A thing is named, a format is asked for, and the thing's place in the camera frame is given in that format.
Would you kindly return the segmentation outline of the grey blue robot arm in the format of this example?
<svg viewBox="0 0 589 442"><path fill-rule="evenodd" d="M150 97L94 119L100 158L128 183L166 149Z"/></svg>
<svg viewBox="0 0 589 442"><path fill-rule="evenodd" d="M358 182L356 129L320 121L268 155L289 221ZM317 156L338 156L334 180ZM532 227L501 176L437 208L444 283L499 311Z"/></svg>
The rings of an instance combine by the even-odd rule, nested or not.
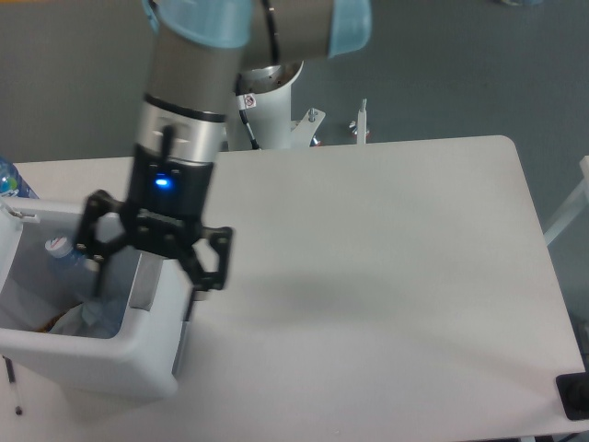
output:
<svg viewBox="0 0 589 442"><path fill-rule="evenodd" d="M125 248L177 262L191 297L225 286L234 231L202 221L238 76L333 58L372 33L367 1L148 1L157 32L124 200L88 195L74 245L104 278Z"/></svg>

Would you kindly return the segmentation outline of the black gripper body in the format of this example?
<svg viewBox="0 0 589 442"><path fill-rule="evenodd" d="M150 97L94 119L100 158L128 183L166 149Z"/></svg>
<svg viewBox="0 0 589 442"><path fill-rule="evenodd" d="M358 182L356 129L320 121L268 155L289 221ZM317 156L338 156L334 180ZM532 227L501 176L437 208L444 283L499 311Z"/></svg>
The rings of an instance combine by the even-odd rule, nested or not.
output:
<svg viewBox="0 0 589 442"><path fill-rule="evenodd" d="M213 170L213 163L163 159L136 145L120 210L129 244L170 259L191 256L192 245L202 237L202 212Z"/></svg>

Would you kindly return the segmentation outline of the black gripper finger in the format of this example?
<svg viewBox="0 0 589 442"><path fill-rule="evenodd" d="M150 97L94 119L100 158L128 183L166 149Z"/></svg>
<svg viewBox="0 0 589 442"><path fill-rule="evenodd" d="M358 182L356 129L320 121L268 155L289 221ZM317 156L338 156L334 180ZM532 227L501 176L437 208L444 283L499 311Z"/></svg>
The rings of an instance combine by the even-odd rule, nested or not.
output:
<svg viewBox="0 0 589 442"><path fill-rule="evenodd" d="M180 249L177 261L191 283L184 321L191 320L198 301L225 288L233 237L232 227L205 227L196 243Z"/></svg>
<svg viewBox="0 0 589 442"><path fill-rule="evenodd" d="M91 296L101 297L105 277L113 256L133 245L129 216L133 213L130 201L119 201L105 190L96 190L86 198L77 231L75 248L98 267ZM99 228L103 219L115 214L121 224L121 233L108 240L102 240Z"/></svg>

